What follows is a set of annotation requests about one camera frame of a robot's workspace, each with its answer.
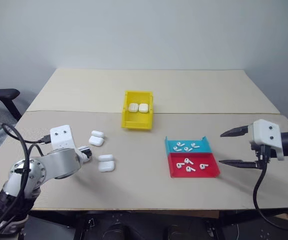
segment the earbud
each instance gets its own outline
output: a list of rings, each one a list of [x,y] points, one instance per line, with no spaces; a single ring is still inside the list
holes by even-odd
[[[190,161],[189,158],[185,158],[184,162],[185,162],[186,164],[189,163],[189,164],[191,164],[191,165],[194,165],[194,163],[193,163],[192,161]]]
[[[188,172],[188,171],[189,171],[189,172],[191,172],[191,171],[194,171],[194,172],[195,172],[196,170],[195,170],[195,169],[193,169],[193,168],[192,168],[192,167],[190,167],[190,166],[187,166],[187,167],[186,167],[186,171],[187,171],[187,172]]]
[[[198,149],[200,148],[200,146],[196,146],[196,144],[193,142],[192,144],[190,144],[193,148]]]
[[[184,150],[186,151],[186,152],[190,152],[191,150],[192,150],[192,148],[188,148],[187,146],[186,147],[184,147]]]
[[[174,147],[173,147],[173,150],[175,150],[176,152],[180,152],[180,151],[182,151],[182,149],[178,149],[177,146],[174,146]]]
[[[179,142],[176,143],[176,145],[179,146],[179,147],[182,147],[182,146],[184,146],[185,144],[184,144],[184,143],[181,143],[181,142],[179,141]]]
[[[184,163],[181,163],[181,162],[176,163],[176,167],[177,167],[178,169],[181,169],[181,168],[182,168],[182,165],[185,165],[185,164],[184,164]]]
[[[200,169],[205,169],[207,166],[209,166],[209,165],[208,164],[203,164],[203,163],[199,165]]]

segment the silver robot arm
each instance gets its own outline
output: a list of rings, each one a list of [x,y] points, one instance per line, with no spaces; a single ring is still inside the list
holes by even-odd
[[[68,135],[68,138],[61,141],[61,144],[58,144],[58,141],[52,139],[52,134],[58,136],[59,131],[65,131],[65,134]],[[14,210],[6,217],[5,221],[0,224],[0,227],[8,224],[0,231],[3,239],[5,239],[5,236],[7,236],[9,240],[17,239],[18,233],[23,229],[28,219],[28,212],[40,194],[40,186],[42,184],[52,178],[64,179],[71,176],[77,172],[82,164],[88,161],[91,156],[89,147],[82,146],[78,149],[75,147],[68,125],[51,129],[51,140],[54,142],[52,142],[53,151],[44,156],[29,158],[30,171],[24,189],[24,198],[19,201]],[[24,160],[20,160],[11,167],[9,178],[0,191],[0,217],[19,193],[23,165]]]

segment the black chair armrest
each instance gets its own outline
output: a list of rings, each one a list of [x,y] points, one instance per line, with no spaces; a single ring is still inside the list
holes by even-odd
[[[0,89],[0,100],[13,100],[19,93],[19,90],[13,88]]]

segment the floor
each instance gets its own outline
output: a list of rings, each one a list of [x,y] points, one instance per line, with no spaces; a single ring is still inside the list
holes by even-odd
[[[162,240],[164,230],[171,225],[181,226],[192,240],[213,239],[204,221],[196,217],[128,212],[94,214],[94,217],[96,226],[85,234],[85,240],[100,240],[107,228],[118,222],[130,227],[132,240]],[[288,221],[283,219],[275,218],[274,221],[288,226]],[[237,225],[223,228],[226,240],[288,240],[287,231],[276,229],[261,219],[241,223],[238,229]],[[30,217],[25,232],[26,240],[71,240],[75,229]]]

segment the yellow bin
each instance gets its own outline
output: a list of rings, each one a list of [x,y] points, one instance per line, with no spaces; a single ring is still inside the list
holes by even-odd
[[[147,113],[129,112],[130,103],[148,104]],[[153,125],[153,93],[151,91],[126,91],[122,112],[122,128],[152,129]]]

